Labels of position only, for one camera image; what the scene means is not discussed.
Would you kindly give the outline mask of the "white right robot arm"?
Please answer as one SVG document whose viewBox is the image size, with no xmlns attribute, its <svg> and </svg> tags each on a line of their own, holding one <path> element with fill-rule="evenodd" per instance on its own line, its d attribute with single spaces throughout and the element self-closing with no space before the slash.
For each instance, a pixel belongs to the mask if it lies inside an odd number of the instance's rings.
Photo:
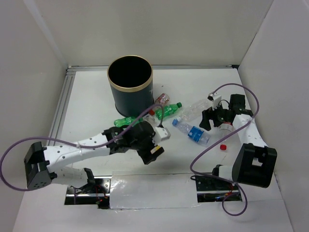
<svg viewBox="0 0 309 232">
<path fill-rule="evenodd" d="M 227 180 L 245 185 L 268 188 L 270 185 L 277 151 L 261 138 L 253 119 L 251 110 L 246 109 L 245 96 L 232 94 L 228 108 L 222 106 L 221 95 L 211 94 L 208 96 L 210 108 L 202 111 L 200 127 L 210 131 L 210 121 L 214 127 L 218 127 L 224 136 L 249 125 L 237 133 L 241 149 L 232 166 L 216 165 L 213 168 L 211 185 L 215 189 L 222 189 L 227 185 Z"/>
</svg>

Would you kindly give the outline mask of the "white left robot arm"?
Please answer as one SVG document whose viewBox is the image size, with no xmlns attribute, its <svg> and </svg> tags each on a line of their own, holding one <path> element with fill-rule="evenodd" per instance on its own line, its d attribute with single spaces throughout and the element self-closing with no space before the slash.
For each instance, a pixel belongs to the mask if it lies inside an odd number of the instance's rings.
<svg viewBox="0 0 309 232">
<path fill-rule="evenodd" d="M 43 146 L 41 142 L 35 142 L 24 158 L 27 188 L 37 190 L 50 184 L 61 184 L 89 193 L 98 185 L 93 172 L 89 168 L 72 168 L 71 164 L 135 150 L 147 165 L 164 152 L 159 142 L 169 138 L 170 133 L 163 126 L 142 121 L 129 130 L 111 127 L 76 142 L 74 146 Z"/>
</svg>

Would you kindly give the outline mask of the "green bottle with cap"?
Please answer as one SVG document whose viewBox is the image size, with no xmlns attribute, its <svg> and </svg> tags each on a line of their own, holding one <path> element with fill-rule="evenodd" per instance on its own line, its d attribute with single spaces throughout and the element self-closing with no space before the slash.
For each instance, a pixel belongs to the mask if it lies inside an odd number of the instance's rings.
<svg viewBox="0 0 309 232">
<path fill-rule="evenodd" d="M 163 109 L 158 109 L 155 111 L 155 116 L 157 119 L 162 120 L 168 116 L 175 114 L 179 109 L 182 108 L 182 103 L 178 102 L 176 104 L 168 104 L 163 107 Z"/>
</svg>

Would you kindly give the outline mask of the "clear crushed plastic bottle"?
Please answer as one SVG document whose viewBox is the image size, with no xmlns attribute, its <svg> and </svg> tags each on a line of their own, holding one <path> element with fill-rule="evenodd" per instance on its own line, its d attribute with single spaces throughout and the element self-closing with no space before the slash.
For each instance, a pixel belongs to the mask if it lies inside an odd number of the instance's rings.
<svg viewBox="0 0 309 232">
<path fill-rule="evenodd" d="M 185 107 L 176 118 L 178 121 L 190 122 L 199 116 L 202 111 L 207 110 L 210 107 L 210 101 L 208 99 L 201 99 L 197 102 Z"/>
</svg>

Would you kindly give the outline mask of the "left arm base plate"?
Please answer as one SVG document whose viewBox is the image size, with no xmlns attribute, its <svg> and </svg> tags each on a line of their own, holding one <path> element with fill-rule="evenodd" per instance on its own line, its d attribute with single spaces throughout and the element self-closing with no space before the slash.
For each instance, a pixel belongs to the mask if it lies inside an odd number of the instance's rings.
<svg viewBox="0 0 309 232">
<path fill-rule="evenodd" d="M 95 176 L 95 185 L 87 191 L 67 187 L 64 205 L 96 205 L 98 209 L 110 209 L 112 176 Z"/>
</svg>

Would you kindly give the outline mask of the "blue label water bottle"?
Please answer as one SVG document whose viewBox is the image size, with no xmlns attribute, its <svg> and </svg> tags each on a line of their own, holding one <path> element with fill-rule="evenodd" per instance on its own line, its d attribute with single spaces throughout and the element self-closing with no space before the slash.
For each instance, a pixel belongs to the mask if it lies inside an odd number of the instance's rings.
<svg viewBox="0 0 309 232">
<path fill-rule="evenodd" d="M 191 126 L 188 123 L 179 121 L 177 119 L 173 120 L 172 125 L 196 144 L 204 147 L 208 146 L 208 142 L 211 136 L 202 129 Z"/>
</svg>

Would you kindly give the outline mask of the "red cap cola bottle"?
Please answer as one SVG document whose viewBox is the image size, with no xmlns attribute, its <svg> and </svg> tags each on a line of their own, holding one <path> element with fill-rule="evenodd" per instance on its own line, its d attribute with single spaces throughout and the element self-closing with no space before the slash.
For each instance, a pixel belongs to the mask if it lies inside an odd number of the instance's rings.
<svg viewBox="0 0 309 232">
<path fill-rule="evenodd" d="M 219 126 L 219 132 L 222 138 L 225 138 L 233 131 L 233 126 L 231 123 L 223 123 Z M 227 152 L 228 148 L 230 147 L 230 138 L 225 138 L 219 146 L 219 149 L 223 152 Z"/>
</svg>

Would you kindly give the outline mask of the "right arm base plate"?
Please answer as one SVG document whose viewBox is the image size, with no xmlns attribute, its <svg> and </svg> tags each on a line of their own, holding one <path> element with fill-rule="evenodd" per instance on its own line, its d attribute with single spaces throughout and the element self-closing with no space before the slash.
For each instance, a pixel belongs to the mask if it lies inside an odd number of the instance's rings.
<svg viewBox="0 0 309 232">
<path fill-rule="evenodd" d="M 228 182 L 199 175 L 193 175 L 190 179 L 196 185 L 198 203 L 221 202 L 229 195 L 226 201 L 242 201 L 239 188 Z"/>
</svg>

